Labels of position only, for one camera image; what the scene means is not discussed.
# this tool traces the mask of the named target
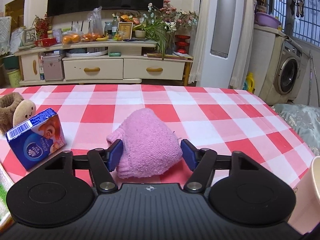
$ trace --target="curtain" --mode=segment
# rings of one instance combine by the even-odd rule
[[[194,44],[193,64],[189,76],[188,83],[200,80],[203,68],[205,43],[208,29],[208,15],[209,15],[210,0],[201,0],[199,22],[196,33],[196,40]]]
[[[235,66],[233,68],[233,73],[230,81],[230,86],[232,86],[233,89],[242,89],[244,85],[243,77],[247,75],[252,48],[254,9],[256,6],[256,2],[256,0],[246,0],[244,23],[242,27]]]

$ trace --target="vinda logo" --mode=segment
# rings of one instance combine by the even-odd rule
[[[34,142],[28,144],[26,152],[28,156],[32,159],[39,158],[43,154],[43,150],[41,149],[41,147],[39,147],[39,145],[37,145]]]

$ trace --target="tissue pack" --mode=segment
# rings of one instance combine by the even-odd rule
[[[7,131],[5,136],[26,170],[66,144],[59,117],[51,108]]]

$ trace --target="checkered tablecloth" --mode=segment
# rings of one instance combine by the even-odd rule
[[[37,112],[49,107],[60,118],[74,155],[107,147],[106,136],[133,111],[151,108],[180,139],[221,155],[240,150],[294,187],[310,166],[313,154],[302,139],[258,97],[243,90],[152,85],[62,85],[0,89],[0,95],[19,92],[32,100]],[[0,161],[14,182],[28,172],[4,137]],[[116,182],[121,181],[116,172]],[[161,176],[127,182],[187,181],[191,171],[183,160]],[[88,171],[76,176],[91,183]],[[228,176],[217,171],[213,182]]]

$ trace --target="drawer handle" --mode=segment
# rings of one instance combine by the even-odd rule
[[[100,71],[100,68],[99,67],[94,67],[94,68],[85,68],[84,69],[84,72],[99,72]]]
[[[147,67],[147,71],[148,72],[162,72],[163,68],[151,68],[151,67]]]
[[[33,63],[32,63],[32,66],[33,66],[33,73],[35,75],[38,74],[38,71],[37,71],[37,62],[34,60]]]

